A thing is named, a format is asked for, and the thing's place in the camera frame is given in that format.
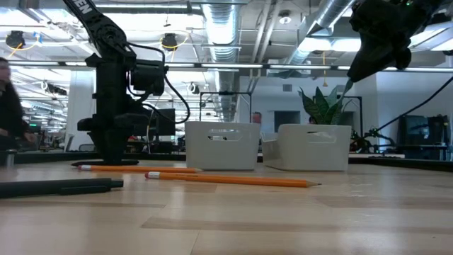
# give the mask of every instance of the desk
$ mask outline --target desk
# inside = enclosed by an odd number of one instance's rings
[[[143,165],[184,163],[142,161]],[[350,165],[348,173],[222,172],[306,178],[314,188],[146,181],[69,162],[0,170],[1,181],[123,178],[122,191],[0,200],[2,254],[451,254],[453,175]]]

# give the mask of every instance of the orange pencil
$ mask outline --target orange pencil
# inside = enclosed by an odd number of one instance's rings
[[[146,173],[144,176],[148,179],[202,181],[212,183],[232,183],[232,184],[249,184],[264,186],[299,187],[299,188],[308,188],[312,186],[321,185],[320,183],[313,183],[301,179],[285,179],[285,178],[278,179],[278,178],[218,176],[203,174],[175,174],[159,172],[149,172]]]
[[[150,167],[150,166],[89,166],[83,165],[77,167],[82,171],[121,171],[130,173],[145,173],[149,171],[162,172],[162,173],[184,173],[194,174],[200,169],[185,168],[185,167]]]

